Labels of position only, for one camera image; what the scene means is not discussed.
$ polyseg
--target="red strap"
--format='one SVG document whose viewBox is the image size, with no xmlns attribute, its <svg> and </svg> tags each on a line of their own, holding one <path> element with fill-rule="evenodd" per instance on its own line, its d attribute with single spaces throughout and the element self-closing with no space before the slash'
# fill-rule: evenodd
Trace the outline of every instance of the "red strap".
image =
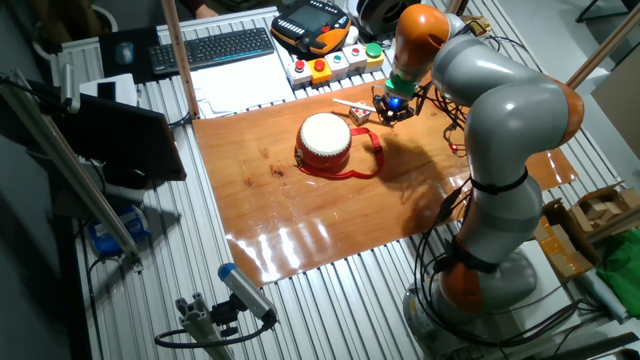
<svg viewBox="0 0 640 360">
<path fill-rule="evenodd" d="M 323 177 L 331 180 L 348 179 L 351 177 L 355 177 L 358 179 L 371 179 L 372 177 L 378 175 L 380 171 L 382 171 L 382 168 L 384 167 L 384 153 L 382 152 L 382 145 L 380 145 L 380 139 L 378 138 L 378 135 L 372 133 L 367 128 L 351 129 L 351 136 L 364 135 L 364 134 L 368 134 L 369 138 L 371 138 L 371 143 L 373 144 L 373 154 L 376 157 L 376 164 L 378 165 L 378 169 L 372 172 L 371 174 L 363 174 L 355 170 L 349 170 L 342 173 L 330 173 L 330 172 L 326 172 L 324 170 L 315 168 L 313 166 L 310 166 L 308 164 L 305 164 L 304 162 L 300 166 L 300 171 L 302 171 L 307 175 Z"/>
</svg>

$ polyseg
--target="red button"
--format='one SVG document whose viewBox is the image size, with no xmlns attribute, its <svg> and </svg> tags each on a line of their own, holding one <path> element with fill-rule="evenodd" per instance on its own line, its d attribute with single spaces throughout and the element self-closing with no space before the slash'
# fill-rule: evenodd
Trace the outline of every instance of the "red button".
<svg viewBox="0 0 640 360">
<path fill-rule="evenodd" d="M 323 71 L 324 70 L 324 61 L 323 60 L 316 60 L 315 64 L 313 64 L 313 68 L 316 71 Z"/>
<path fill-rule="evenodd" d="M 302 72 L 304 70 L 304 61 L 298 60 L 296 61 L 296 71 Z"/>
</svg>

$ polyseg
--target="wooden post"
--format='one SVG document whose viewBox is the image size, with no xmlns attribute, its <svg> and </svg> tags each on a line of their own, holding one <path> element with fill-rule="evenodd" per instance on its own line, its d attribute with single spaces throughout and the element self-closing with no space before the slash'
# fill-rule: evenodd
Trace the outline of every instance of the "wooden post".
<svg viewBox="0 0 640 360">
<path fill-rule="evenodd" d="M 182 79 L 182 87 L 187 96 L 189 114 L 191 114 L 193 119 L 197 119 L 200 117 L 198 102 L 196 101 L 196 92 L 193 89 L 193 82 L 191 81 L 189 60 L 187 59 L 187 50 L 184 48 L 184 42 L 182 41 L 182 31 L 180 31 L 180 20 L 178 19 L 175 0 L 162 0 L 162 9 L 164 10 L 164 18 L 167 20 L 169 35 L 171 36 L 171 43 L 173 44 L 173 52 L 176 55 L 176 63 L 178 64 L 178 71 Z"/>
<path fill-rule="evenodd" d="M 617 46 L 620 44 L 622 40 L 624 40 L 625 36 L 629 34 L 631 29 L 633 29 L 640 22 L 640 6 L 636 6 L 630 13 L 627 15 L 627 18 L 624 19 L 622 24 L 615 29 L 611 35 L 600 45 L 598 50 L 596 50 L 591 57 L 587 59 L 587 61 L 582 64 L 580 69 L 576 71 L 575 74 L 567 81 L 567 86 L 576 89 L 584 79 L 593 72 L 596 66 L 600 65 L 602 60 L 607 57 Z"/>
</svg>

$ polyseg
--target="blue led light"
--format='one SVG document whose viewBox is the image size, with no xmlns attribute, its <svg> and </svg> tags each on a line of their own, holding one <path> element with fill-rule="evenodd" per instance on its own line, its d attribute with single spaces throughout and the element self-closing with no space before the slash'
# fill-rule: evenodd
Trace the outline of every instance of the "blue led light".
<svg viewBox="0 0 640 360">
<path fill-rule="evenodd" d="M 391 100 L 389 100 L 389 107 L 393 110 L 397 109 L 398 106 L 400 106 L 400 99 L 399 98 L 391 98 Z"/>
</svg>

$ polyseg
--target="person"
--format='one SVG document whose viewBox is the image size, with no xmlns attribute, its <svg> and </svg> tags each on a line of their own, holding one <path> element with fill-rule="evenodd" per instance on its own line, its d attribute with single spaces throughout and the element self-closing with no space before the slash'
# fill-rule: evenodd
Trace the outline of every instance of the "person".
<svg viewBox="0 0 640 360">
<path fill-rule="evenodd" d="M 180 0 L 180 2 L 196 19 L 218 16 L 217 12 L 205 5 L 204 0 Z"/>
</svg>

